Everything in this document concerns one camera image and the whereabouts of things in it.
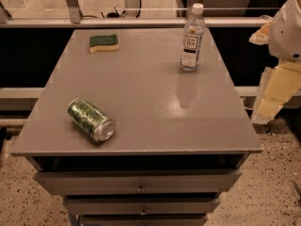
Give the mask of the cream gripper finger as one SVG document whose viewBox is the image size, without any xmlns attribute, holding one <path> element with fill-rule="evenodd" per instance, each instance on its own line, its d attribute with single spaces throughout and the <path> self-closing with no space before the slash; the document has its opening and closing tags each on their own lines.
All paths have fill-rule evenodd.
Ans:
<svg viewBox="0 0 301 226">
<path fill-rule="evenodd" d="M 256 45 L 268 44 L 270 27 L 270 23 L 263 25 L 259 30 L 250 36 L 249 41 Z"/>
<path fill-rule="evenodd" d="M 252 122 L 267 124 L 300 89 L 300 62 L 280 61 L 275 68 L 266 67 L 253 105 Z"/>
</svg>

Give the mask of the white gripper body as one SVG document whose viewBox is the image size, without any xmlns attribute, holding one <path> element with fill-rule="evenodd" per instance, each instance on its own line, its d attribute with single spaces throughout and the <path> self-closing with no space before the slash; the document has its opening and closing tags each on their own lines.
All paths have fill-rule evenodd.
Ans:
<svg viewBox="0 0 301 226">
<path fill-rule="evenodd" d="M 281 60 L 301 61 L 299 0 L 287 0 L 274 16 L 269 31 L 269 52 Z"/>
</svg>

